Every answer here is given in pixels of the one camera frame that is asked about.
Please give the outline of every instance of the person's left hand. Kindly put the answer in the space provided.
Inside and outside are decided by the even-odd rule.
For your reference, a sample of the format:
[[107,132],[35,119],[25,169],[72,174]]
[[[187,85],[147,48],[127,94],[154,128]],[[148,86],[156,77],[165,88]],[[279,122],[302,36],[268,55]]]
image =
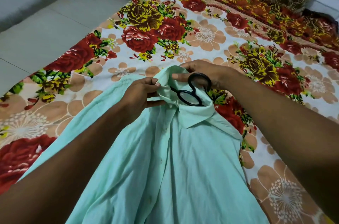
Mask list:
[[136,120],[142,111],[148,107],[164,105],[164,100],[147,101],[147,98],[157,97],[160,84],[153,77],[145,77],[134,81],[126,90],[119,104],[126,110],[128,124]]

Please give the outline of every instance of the forearm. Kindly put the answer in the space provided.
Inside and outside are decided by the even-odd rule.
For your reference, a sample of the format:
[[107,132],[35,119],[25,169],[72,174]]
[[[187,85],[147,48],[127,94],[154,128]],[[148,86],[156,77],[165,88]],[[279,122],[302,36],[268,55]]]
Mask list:
[[0,196],[3,223],[65,223],[102,158],[128,124],[125,114],[121,104],[114,105],[60,152]]
[[339,125],[232,69],[221,80],[314,200],[336,213]]

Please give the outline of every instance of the person's right arm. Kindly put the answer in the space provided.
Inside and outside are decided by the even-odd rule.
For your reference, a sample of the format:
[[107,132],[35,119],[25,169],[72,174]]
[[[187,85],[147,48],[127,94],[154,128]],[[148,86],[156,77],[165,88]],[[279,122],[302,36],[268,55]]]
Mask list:
[[[212,81],[212,88],[230,91],[319,207],[339,223],[337,123],[230,67],[202,60],[181,66],[191,73],[206,74]],[[187,82],[191,73],[173,74],[172,78]]]

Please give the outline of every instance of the hand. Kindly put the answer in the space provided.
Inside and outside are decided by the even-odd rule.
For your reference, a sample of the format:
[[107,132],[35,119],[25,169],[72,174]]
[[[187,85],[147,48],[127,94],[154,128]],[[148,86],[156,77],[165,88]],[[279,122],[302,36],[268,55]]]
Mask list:
[[[232,68],[226,66],[215,65],[204,60],[194,60],[180,65],[186,68],[189,74],[172,74],[174,80],[187,82],[191,74],[200,72],[205,74],[212,81],[212,89],[226,89],[225,80],[227,80],[228,72],[233,71]],[[204,80],[194,79],[194,81],[202,86],[205,86]]]
[[119,104],[126,113],[127,124],[136,120],[145,108],[164,105],[164,100],[147,101],[147,98],[157,97],[160,84],[153,77],[145,77],[134,81],[126,90]]

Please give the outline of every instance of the bed sheet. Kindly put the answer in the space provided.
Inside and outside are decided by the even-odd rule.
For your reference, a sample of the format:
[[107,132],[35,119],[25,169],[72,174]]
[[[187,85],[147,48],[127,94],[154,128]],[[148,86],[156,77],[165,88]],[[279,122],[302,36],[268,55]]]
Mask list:
[[[339,123],[338,53],[326,19],[261,0],[132,0],[1,97],[0,193],[112,82],[195,59],[235,68]],[[239,160],[270,222],[328,223],[232,94],[210,96],[243,136]]]

